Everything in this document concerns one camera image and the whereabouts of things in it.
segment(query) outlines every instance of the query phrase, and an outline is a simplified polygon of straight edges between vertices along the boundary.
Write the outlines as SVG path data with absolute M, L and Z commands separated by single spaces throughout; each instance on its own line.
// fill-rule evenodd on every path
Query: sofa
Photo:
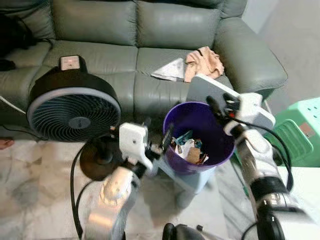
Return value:
M 114 88 L 122 121 L 151 117 L 161 124 L 184 102 L 189 83 L 151 73 L 209 46 L 225 67 L 216 80 L 239 93 L 267 98 L 287 74 L 267 45 L 242 21 L 246 0 L 0 0 L 0 13 L 19 16 L 39 42 L 5 59 L 16 69 L 0 72 L 0 95 L 26 111 L 35 81 L 61 56 L 80 55 L 89 73 Z M 0 101 L 0 122 L 28 126 L 26 116 Z

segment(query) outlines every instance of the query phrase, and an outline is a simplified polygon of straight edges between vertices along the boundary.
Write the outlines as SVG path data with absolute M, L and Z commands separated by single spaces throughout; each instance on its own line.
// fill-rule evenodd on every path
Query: person's foot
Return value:
M 0 139 L 0 150 L 6 149 L 15 143 L 12 139 Z

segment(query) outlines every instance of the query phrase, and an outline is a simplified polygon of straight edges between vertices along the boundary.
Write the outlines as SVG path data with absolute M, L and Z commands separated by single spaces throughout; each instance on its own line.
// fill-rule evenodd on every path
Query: marble floor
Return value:
M 23 133 L 15 138 L 12 147 L 0 151 L 0 239 L 77 239 L 69 181 L 72 160 L 83 143 L 36 142 Z M 76 195 L 88 181 L 76 165 Z M 82 226 L 97 203 L 101 185 L 94 182 L 82 195 Z M 193 228 L 200 224 L 206 239 L 237 240 L 254 221 L 250 202 L 230 162 L 216 168 L 185 209 L 176 205 L 177 189 L 161 170 L 153 178 L 142 179 L 127 219 L 128 240 L 160 240 L 169 222 Z M 253 230 L 247 239 L 256 238 Z

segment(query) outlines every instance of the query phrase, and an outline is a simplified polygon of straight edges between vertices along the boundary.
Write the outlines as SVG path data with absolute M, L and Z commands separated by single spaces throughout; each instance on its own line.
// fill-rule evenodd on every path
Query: trash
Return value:
M 202 141 L 192 138 L 193 131 L 189 130 L 178 138 L 172 137 L 171 147 L 174 152 L 189 163 L 202 165 L 208 159 L 208 154 L 201 151 Z

